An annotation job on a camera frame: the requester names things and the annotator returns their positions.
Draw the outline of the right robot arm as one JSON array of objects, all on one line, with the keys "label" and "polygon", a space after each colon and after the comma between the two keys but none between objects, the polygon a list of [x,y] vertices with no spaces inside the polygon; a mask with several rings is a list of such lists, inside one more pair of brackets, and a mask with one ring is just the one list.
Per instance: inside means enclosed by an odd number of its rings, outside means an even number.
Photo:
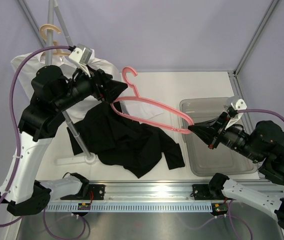
[{"label": "right robot arm", "polygon": [[[261,163],[258,171],[284,193],[284,131],[274,122],[260,121],[251,134],[240,124],[227,126],[230,116],[219,117],[188,126],[210,149],[220,144],[253,163]],[[211,197],[241,201],[274,219],[284,230],[284,197],[270,196],[249,189],[230,177],[216,173],[208,184]]]}]

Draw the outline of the black shirt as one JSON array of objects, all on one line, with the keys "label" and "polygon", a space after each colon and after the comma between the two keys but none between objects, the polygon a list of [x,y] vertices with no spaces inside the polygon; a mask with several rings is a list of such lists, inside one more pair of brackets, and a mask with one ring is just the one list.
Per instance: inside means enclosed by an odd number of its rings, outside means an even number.
[{"label": "black shirt", "polygon": [[105,102],[90,109],[75,127],[101,163],[122,166],[137,178],[150,172],[162,157],[169,170],[185,166],[180,145],[167,133],[122,117]]}]

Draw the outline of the white shirt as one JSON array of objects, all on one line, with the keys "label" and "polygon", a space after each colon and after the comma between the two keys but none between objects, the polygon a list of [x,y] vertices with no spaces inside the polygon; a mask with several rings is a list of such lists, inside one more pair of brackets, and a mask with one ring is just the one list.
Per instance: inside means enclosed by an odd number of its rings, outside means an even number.
[{"label": "white shirt", "polygon": [[[64,56],[53,56],[52,63],[53,65],[58,66],[67,78],[71,78],[76,69],[76,66]],[[44,66],[45,57],[42,53],[39,53],[23,66],[19,74],[18,80],[29,99],[34,93],[31,81],[36,76],[36,72]],[[112,75],[114,80],[122,80],[119,70],[107,60],[94,58],[90,63],[90,67],[95,70],[102,69],[105,73]],[[89,96],[85,100],[69,108],[67,113],[71,118],[78,122],[85,117],[88,110],[98,104],[99,102],[94,97]],[[122,101],[120,102],[120,107],[125,114],[146,120],[163,113],[163,109],[159,107],[138,101]]]}]

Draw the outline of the pink hanger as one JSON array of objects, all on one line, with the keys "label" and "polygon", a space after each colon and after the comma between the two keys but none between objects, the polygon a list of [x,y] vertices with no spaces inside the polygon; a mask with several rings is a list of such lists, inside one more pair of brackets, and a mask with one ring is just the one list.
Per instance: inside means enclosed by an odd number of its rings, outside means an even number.
[{"label": "pink hanger", "polygon": [[118,72],[118,77],[127,84],[130,93],[121,94],[112,104],[111,108],[116,114],[129,120],[137,121],[142,124],[148,124],[153,127],[177,132],[183,135],[191,133],[187,128],[176,127],[168,123],[154,121],[153,118],[168,112],[176,117],[185,120],[190,126],[194,121],[187,114],[160,102],[160,97],[151,99],[151,94],[160,93],[166,90],[167,82],[161,80],[159,72],[144,72],[140,74],[131,66],[126,66]]}]

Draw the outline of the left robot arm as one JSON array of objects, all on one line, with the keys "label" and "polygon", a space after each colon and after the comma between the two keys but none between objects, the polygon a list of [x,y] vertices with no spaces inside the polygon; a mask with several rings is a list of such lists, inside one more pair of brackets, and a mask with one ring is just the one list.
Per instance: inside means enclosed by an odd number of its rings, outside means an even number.
[{"label": "left robot arm", "polygon": [[34,93],[18,124],[19,165],[9,191],[4,192],[5,183],[0,187],[0,198],[16,217],[36,215],[52,200],[69,196],[82,200],[89,194],[89,180],[78,173],[37,181],[42,158],[65,121],[63,111],[89,96],[110,104],[128,86],[102,69],[95,70],[92,76],[76,69],[73,76],[66,78],[60,67],[50,65],[39,69],[31,81]]}]

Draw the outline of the beige wooden hanger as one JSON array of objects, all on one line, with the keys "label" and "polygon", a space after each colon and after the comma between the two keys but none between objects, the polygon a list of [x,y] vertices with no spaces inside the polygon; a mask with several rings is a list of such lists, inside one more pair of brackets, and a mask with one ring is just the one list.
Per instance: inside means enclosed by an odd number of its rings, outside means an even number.
[{"label": "beige wooden hanger", "polygon": [[[61,29],[57,27],[56,25],[50,24],[50,23],[44,24],[40,27],[39,33],[42,39],[47,44],[50,44],[53,46],[59,45],[58,41],[53,39],[54,33],[57,33],[57,34],[61,33]],[[53,56],[59,56],[59,57],[68,57],[70,55],[69,53],[62,51],[61,49],[51,50],[51,52]]]}]

